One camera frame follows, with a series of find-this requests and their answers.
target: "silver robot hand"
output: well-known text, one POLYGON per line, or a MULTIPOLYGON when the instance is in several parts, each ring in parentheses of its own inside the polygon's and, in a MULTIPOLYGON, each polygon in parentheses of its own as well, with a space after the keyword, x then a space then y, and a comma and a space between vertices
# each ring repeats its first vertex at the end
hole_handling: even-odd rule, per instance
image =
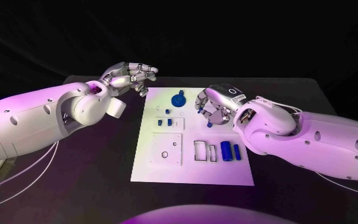
POLYGON ((139 63, 120 62, 105 72, 100 82, 110 88, 112 96, 123 95, 131 88, 141 92, 141 96, 148 95, 148 87, 144 80, 157 80, 158 69, 139 63))
POLYGON ((246 104, 245 93, 227 83, 211 85, 200 94, 196 101, 196 109, 216 125, 230 122, 230 116, 236 116, 237 110, 246 104), (211 102, 217 111, 214 113, 204 110, 207 102, 211 102))

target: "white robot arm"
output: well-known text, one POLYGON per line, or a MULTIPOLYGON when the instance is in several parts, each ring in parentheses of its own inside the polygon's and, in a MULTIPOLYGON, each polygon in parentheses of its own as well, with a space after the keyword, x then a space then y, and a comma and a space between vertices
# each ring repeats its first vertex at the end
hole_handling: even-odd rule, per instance
POLYGON ((213 124, 223 125, 235 118, 233 130, 256 154, 276 155, 325 175, 358 180, 357 121, 302 112, 263 97, 247 100, 229 84, 216 84, 200 93, 196 108, 213 124), (217 108, 214 113, 204 110, 209 101, 217 108))
POLYGON ((126 103, 115 98, 131 88, 146 96, 144 80, 157 80, 158 69, 119 63, 99 81, 71 83, 0 100, 0 160, 28 154, 80 128, 97 123, 106 113, 120 118, 126 103))

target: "robotic hand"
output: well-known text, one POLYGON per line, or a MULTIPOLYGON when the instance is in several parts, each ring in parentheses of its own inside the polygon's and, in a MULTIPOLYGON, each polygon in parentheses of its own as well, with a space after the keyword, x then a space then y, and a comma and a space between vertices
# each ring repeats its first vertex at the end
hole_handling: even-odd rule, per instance
POLYGON ((358 180, 357 121, 302 112, 260 96, 247 100, 229 84, 216 84, 200 93, 196 108, 213 124, 224 125, 235 118, 233 130, 256 154, 276 155, 325 175, 358 180), (217 108, 214 113, 204 110, 209 101, 217 108))
POLYGON ((126 103, 115 97, 131 88, 146 96, 144 81, 155 81, 158 71, 148 65, 122 62, 99 81, 66 84, 0 100, 0 160, 43 149, 97 123, 106 113, 120 118, 126 103))

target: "blue object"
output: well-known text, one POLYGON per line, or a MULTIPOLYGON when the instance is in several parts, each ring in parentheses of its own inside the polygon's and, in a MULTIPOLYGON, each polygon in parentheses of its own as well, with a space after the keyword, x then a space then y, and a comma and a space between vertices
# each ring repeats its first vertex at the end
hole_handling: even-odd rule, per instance
POLYGON ((172 97, 172 104, 175 107, 183 107, 185 105, 185 92, 181 90, 180 94, 172 97))
POLYGON ((237 160, 242 160, 242 155, 240 155, 239 145, 235 145, 235 151, 236 151, 236 157, 237 157, 237 160))
POLYGON ((235 158, 233 158, 230 141, 223 141, 220 143, 220 147, 222 147, 223 160, 233 161, 235 158))

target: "table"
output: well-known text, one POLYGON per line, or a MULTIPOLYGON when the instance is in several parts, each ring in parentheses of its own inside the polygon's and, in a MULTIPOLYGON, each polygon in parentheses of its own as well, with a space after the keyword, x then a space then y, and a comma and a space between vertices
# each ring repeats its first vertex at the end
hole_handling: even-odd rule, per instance
MULTIPOLYGON (((99 77, 71 76, 66 83, 96 79, 99 77)), ((242 89, 249 98, 260 95, 305 111, 336 114, 312 79, 159 77, 146 85, 207 87, 223 82, 242 89)), ((255 187, 131 182, 146 100, 138 94, 131 91, 120 97, 128 103, 120 119, 106 115, 96 125, 60 142, 54 163, 41 180, 0 205, 4 223, 120 223, 151 210, 184 204, 237 206, 299 223, 358 221, 357 193, 276 156, 260 156, 252 151, 255 187)), ((47 150, 21 156, 12 174, 27 168, 47 150)), ((2 186, 2 199, 34 181, 48 159, 2 186)), ((337 182, 358 188, 358 182, 337 182)))

